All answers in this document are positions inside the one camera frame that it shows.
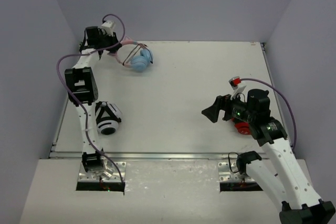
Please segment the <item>pink blue cat-ear headphones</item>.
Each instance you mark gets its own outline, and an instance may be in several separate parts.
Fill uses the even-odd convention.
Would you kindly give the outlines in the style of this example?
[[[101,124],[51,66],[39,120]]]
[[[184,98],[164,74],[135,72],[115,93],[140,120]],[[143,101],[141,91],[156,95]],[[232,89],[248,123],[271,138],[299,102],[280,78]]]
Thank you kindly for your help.
[[[126,39],[121,42],[121,46],[128,45],[134,45],[134,48],[124,60],[119,58],[118,53],[114,55],[108,53],[108,55],[113,57],[122,66],[136,72],[143,72],[150,66],[150,64],[153,64],[153,52],[146,44],[126,37]]]

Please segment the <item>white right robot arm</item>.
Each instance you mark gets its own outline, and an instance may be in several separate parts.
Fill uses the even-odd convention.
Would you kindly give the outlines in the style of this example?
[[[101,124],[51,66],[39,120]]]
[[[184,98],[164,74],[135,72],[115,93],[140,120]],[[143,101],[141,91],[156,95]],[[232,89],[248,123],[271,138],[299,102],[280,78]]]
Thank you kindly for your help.
[[[219,95],[213,106],[214,122],[221,110],[225,112],[224,121],[246,122],[252,137],[273,164],[275,174],[255,151],[239,154],[236,161],[238,172],[253,178],[278,207],[281,223],[328,223],[332,219],[335,206],[322,199],[302,171],[286,130],[271,116],[268,91],[252,89],[246,102],[230,94]]]

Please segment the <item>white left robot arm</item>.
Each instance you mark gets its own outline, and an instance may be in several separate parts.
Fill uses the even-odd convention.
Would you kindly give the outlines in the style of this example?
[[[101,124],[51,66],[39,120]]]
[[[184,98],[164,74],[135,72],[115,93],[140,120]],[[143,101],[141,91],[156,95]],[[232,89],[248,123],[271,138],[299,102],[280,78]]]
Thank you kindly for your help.
[[[117,58],[123,46],[140,49],[117,72],[108,57]],[[204,127],[198,106],[210,92],[200,73],[188,73],[173,57],[164,55],[153,70],[153,54],[145,44],[118,40],[105,27],[84,31],[78,61],[60,75],[70,102],[77,110],[82,137],[82,168],[100,184],[125,184],[121,167],[108,153],[117,135],[120,153],[216,153],[219,141]]]

